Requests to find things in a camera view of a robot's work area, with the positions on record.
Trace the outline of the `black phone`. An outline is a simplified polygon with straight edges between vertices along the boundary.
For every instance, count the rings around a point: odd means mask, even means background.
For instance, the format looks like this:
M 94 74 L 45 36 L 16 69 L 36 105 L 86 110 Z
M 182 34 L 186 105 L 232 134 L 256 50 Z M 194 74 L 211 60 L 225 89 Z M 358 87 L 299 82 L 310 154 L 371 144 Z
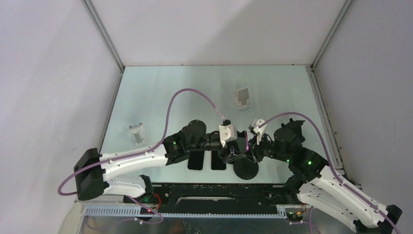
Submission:
M 211 169 L 215 171 L 226 170 L 226 163 L 223 163 L 222 158 L 219 157 L 219 151 L 211 152 Z
M 205 152 L 191 151 L 189 153 L 188 166 L 189 170 L 201 171 L 204 165 Z

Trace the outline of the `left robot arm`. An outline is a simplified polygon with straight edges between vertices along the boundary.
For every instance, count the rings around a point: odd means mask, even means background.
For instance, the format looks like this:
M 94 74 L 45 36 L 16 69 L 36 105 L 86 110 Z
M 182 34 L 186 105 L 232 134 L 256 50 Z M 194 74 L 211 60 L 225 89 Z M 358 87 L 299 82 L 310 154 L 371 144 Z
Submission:
M 218 152 L 227 163 L 245 156 L 249 150 L 246 136 L 245 131 L 237 131 L 229 120 L 211 133 L 207 133 L 204 122 L 193 120 L 179 132 L 146 149 L 114 154 L 100 154 L 96 148 L 88 149 L 74 166 L 77 198 L 87 201 L 101 195 L 125 195 L 148 203 L 154 197 L 150 178 L 139 175 L 125 179 L 122 175 L 177 164 L 197 152 Z

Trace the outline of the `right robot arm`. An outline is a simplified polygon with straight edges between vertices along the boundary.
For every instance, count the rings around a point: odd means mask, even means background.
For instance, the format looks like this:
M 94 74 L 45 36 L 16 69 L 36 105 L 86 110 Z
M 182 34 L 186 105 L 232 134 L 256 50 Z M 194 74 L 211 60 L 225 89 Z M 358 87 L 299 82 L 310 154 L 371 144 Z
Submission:
M 284 161 L 293 175 L 285 183 L 286 202 L 311 205 L 337 219 L 357 234 L 390 234 L 401 217 L 396 205 L 384 205 L 340 175 L 328 160 L 303 147 L 302 120 L 290 120 L 270 139 L 260 127 L 249 127 L 254 137 L 249 152 L 261 161 L 264 157 Z

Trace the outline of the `black round-base phone stand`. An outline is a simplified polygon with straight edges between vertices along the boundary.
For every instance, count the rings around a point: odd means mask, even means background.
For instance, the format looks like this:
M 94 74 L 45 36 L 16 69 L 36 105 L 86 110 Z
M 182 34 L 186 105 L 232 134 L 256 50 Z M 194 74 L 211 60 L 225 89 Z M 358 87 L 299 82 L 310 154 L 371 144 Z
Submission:
M 259 172 L 258 162 L 252 154 L 236 154 L 232 163 L 235 175 L 243 180 L 251 180 Z

